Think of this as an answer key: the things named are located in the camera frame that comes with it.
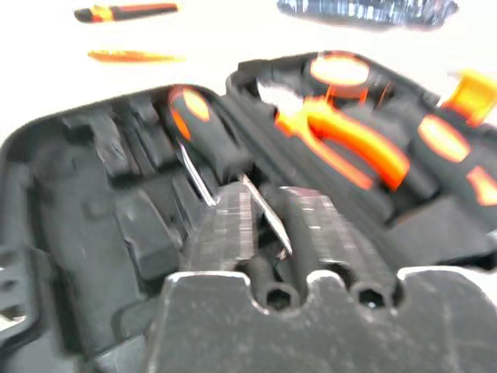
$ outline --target screwdriver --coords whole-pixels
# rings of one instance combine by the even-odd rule
[[[169,93],[169,112],[173,130],[187,148],[202,155],[214,169],[220,183],[234,178],[247,186],[254,201],[261,207],[271,228],[289,255],[290,239],[281,220],[261,197],[257,188],[245,175],[252,168],[248,152],[239,147],[226,131],[220,117],[209,103],[194,89],[180,87]]]
[[[127,19],[137,19],[157,14],[173,13],[179,10],[176,3],[158,3],[141,5],[103,6],[94,5],[92,8],[78,9],[75,17],[82,23],[115,22]]]
[[[188,171],[193,182],[195,183],[195,186],[198,189],[200,196],[202,196],[207,206],[209,207],[215,206],[216,201],[212,198],[212,195],[210,195],[209,189],[207,188],[207,186],[202,180],[202,177],[200,176],[195,166],[193,165],[182,143],[179,143],[179,148],[181,150],[181,156],[183,157],[183,163],[185,164],[186,171]]]

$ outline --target black rubber grip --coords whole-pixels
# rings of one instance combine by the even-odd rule
[[[416,135],[412,141],[412,154],[423,162],[427,169],[433,171],[443,187],[452,191],[465,204],[477,211],[490,228],[497,228],[497,206],[481,204],[478,201],[478,191],[470,182],[471,173],[481,167],[477,149],[473,149],[462,161],[451,162],[434,152]]]
[[[169,128],[183,144],[202,155],[220,183],[252,169],[251,155],[227,132],[210,104],[189,88],[174,89],[169,95]]]
[[[127,5],[111,6],[116,21],[136,19],[142,17],[156,16],[159,14],[174,13],[178,11],[176,4],[150,4],[150,5]]]

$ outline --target screwdriver handle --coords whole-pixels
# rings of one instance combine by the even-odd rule
[[[497,181],[479,164],[477,149],[454,127],[427,115],[412,140],[412,153],[448,190],[497,228]]]
[[[188,148],[202,155],[214,169],[218,181],[228,183],[253,166],[252,157],[235,143],[220,117],[195,90],[181,87],[169,94],[169,128]]]

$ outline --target socket hole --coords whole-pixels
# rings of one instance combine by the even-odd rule
[[[385,306],[383,295],[371,289],[362,290],[359,293],[359,302],[369,309],[379,309]]]
[[[267,294],[266,303],[275,311],[281,311],[290,307],[290,294],[281,289],[275,289]]]

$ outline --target metal tool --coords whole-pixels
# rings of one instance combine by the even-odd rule
[[[184,140],[187,146],[191,146],[210,163],[215,169],[220,182],[229,183],[236,178],[247,186],[254,201],[261,207],[269,225],[283,243],[284,249],[291,255],[290,239],[283,223],[245,175],[245,170],[252,167],[249,154],[235,144],[214,109],[198,92],[190,88],[181,88],[170,93],[169,110],[174,122],[172,129]],[[188,163],[190,174],[196,174],[196,176],[192,177],[201,180],[200,175],[189,161],[184,146],[182,147],[182,153],[183,158],[186,160],[185,164]],[[205,187],[203,183],[198,183],[197,181],[196,185],[199,190]]]
[[[188,153],[182,143],[179,143],[179,149],[181,150],[181,156],[183,158],[183,162],[185,164],[186,171],[188,171],[189,175],[192,177],[193,182],[195,183],[196,188],[198,189],[200,195],[203,200],[209,207],[213,207],[216,205],[216,201],[210,195],[209,190],[207,189],[205,183],[203,182],[200,174],[196,170],[195,166],[192,163],[192,160],[189,158]]]

